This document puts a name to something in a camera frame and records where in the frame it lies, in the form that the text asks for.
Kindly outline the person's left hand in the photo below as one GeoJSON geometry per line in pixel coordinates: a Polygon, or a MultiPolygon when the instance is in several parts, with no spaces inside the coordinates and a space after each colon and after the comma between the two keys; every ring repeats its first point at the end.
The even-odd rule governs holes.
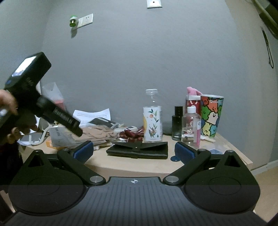
{"type": "MultiPolygon", "coordinates": [[[[17,101],[12,94],[6,90],[1,90],[1,110],[5,109],[9,116],[12,114],[17,116],[17,101]]],[[[22,137],[22,134],[29,134],[31,130],[37,131],[36,118],[33,114],[24,116],[23,121],[19,127],[9,126],[7,132],[4,132],[6,137],[1,138],[1,145],[5,143],[13,144],[22,137]]]]}

